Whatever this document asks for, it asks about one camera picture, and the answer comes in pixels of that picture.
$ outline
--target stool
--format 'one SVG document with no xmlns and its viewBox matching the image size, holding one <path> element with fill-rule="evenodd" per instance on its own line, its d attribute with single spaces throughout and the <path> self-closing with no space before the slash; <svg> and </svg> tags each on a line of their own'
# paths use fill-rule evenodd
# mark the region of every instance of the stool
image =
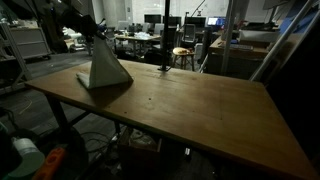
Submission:
<svg viewBox="0 0 320 180">
<path fill-rule="evenodd" d="M 173 49 L 173 55 L 174 55 L 174 58 L 171 66 L 172 68 L 174 68 L 174 66 L 176 65 L 178 58 L 181 58 L 180 69 L 186 69 L 187 57 L 191 57 L 191 67 L 192 67 L 192 71 L 194 71 L 194 60 L 193 60 L 194 52 L 190 52 L 186 48 L 176 47 Z"/>
</svg>

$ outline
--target wall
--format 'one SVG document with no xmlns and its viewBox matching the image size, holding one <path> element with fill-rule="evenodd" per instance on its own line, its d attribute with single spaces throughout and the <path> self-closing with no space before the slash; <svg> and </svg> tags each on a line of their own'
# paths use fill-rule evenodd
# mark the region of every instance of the wall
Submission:
<svg viewBox="0 0 320 180">
<path fill-rule="evenodd" d="M 118 21 L 126 20 L 125 0 L 104 0 L 103 9 L 107 26 L 118 26 Z"/>
<path fill-rule="evenodd" d="M 170 14 L 172 16 L 182 16 L 182 21 L 186 12 L 191 16 L 196 8 L 203 0 L 171 0 Z M 245 20 L 251 22 L 268 22 L 271 15 L 271 10 L 263 10 L 265 0 L 249 0 L 248 8 L 246 9 Z M 200 7 L 202 16 L 226 16 L 229 0 L 206 0 Z M 144 14 L 162 14 L 164 15 L 165 0 L 126 0 L 126 7 L 131 8 L 132 14 L 128 16 L 135 23 L 144 22 Z M 290 9 L 291 3 L 280 6 L 283 12 L 279 12 L 278 19 L 283 19 L 286 12 Z"/>
<path fill-rule="evenodd" d="M 165 0 L 131 0 L 133 22 L 143 23 L 144 14 L 164 15 Z M 170 1 L 170 12 L 172 16 L 191 16 L 203 0 L 172 0 Z M 225 16 L 228 7 L 228 0 L 206 0 L 200 7 L 202 16 Z"/>
<path fill-rule="evenodd" d="M 132 0 L 125 1 L 126 18 L 130 24 L 133 23 L 133 13 L 132 13 Z"/>
<path fill-rule="evenodd" d="M 100 23 L 104 18 L 103 0 L 93 0 L 92 1 L 94 19 L 96 23 Z"/>
</svg>

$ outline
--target orange object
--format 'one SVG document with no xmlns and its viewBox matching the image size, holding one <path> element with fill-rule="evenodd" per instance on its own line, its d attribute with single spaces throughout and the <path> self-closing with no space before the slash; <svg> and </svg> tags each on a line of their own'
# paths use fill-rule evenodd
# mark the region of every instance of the orange object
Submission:
<svg viewBox="0 0 320 180">
<path fill-rule="evenodd" d="M 64 148 L 58 147 L 50 151 L 45 162 L 37 170 L 32 180 L 51 180 L 66 155 Z"/>
</svg>

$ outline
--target desk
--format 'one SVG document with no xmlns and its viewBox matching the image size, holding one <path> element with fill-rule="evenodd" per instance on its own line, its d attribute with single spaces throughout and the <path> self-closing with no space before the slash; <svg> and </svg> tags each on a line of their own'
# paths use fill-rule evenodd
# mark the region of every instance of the desk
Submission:
<svg viewBox="0 0 320 180">
<path fill-rule="evenodd" d="M 208 48 L 207 73 L 221 74 L 224 48 L 219 45 L 224 42 L 220 36 Z M 252 51 L 230 48 L 226 76 L 249 79 L 268 53 L 265 47 L 260 46 L 253 46 Z"/>
<path fill-rule="evenodd" d="M 138 38 L 138 37 L 134 37 L 134 36 L 124 36 L 124 35 L 118 35 L 118 34 L 115 34 L 115 37 L 116 37 L 116 39 L 122 39 L 122 40 L 132 41 L 132 45 L 133 45 L 133 55 L 134 55 L 134 56 L 137 55 L 137 53 L 136 53 L 136 41 L 146 42 L 146 41 L 152 41 L 152 40 L 160 39 L 160 38 L 161 38 L 161 36 L 160 36 L 160 35 L 157 35 L 157 34 L 154 34 L 153 36 L 149 36 L 149 37 L 146 37 L 146 38 Z"/>
<path fill-rule="evenodd" d="M 66 119 L 56 110 L 64 102 L 276 176 L 318 179 L 263 84 L 120 63 L 132 84 L 85 89 L 76 73 L 89 72 L 89 62 L 33 79 L 26 87 L 58 107 L 53 111 L 60 126 Z"/>
<path fill-rule="evenodd" d="M 222 55 L 224 53 L 224 48 L 220 47 L 219 45 L 221 43 L 224 43 L 225 41 L 221 40 L 221 36 L 218 37 L 209 47 L 211 50 L 211 53 L 220 54 Z M 246 51 L 241 49 L 232 49 L 230 48 L 229 56 L 230 57 L 241 57 L 244 59 L 257 59 L 262 60 L 265 58 L 265 56 L 269 53 L 269 51 L 265 47 L 257 47 L 253 46 L 252 51 Z"/>
</svg>

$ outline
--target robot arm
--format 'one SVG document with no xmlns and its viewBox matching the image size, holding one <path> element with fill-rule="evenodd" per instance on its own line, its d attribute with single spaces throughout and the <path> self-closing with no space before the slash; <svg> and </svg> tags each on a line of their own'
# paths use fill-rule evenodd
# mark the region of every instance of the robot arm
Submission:
<svg viewBox="0 0 320 180">
<path fill-rule="evenodd" d="M 81 33 L 87 39 L 92 38 L 94 35 L 101 39 L 106 39 L 91 16 L 80 13 L 82 4 L 79 0 L 51 0 L 50 3 L 56 22 Z"/>
</svg>

